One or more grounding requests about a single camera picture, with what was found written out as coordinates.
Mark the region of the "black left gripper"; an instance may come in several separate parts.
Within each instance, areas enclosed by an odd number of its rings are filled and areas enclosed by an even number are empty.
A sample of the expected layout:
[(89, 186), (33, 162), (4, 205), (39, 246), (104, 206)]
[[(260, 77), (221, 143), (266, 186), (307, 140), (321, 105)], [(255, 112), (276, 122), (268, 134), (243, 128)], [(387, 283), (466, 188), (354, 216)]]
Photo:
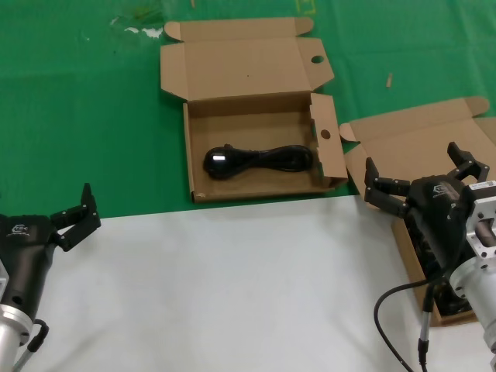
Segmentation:
[(80, 205), (55, 213), (50, 218), (2, 215), (1, 262), (9, 280), (1, 303), (27, 315), (35, 315), (56, 244), (68, 252), (101, 225), (89, 183), (84, 184)]

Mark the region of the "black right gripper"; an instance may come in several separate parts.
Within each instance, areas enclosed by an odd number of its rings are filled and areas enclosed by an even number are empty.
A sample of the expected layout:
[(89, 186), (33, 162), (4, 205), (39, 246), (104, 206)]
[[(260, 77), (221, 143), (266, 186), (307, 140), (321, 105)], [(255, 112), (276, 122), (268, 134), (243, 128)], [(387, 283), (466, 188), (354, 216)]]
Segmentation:
[[(486, 181), (489, 166), (455, 142), (447, 147), (454, 169), (446, 175), (422, 177), (412, 182), (381, 177), (371, 157), (366, 159), (365, 202), (383, 212), (405, 217), (425, 237), (438, 264), (453, 272), (471, 255), (466, 252), (464, 209), (457, 206), (466, 177)], [(407, 197), (406, 201), (398, 198)]]

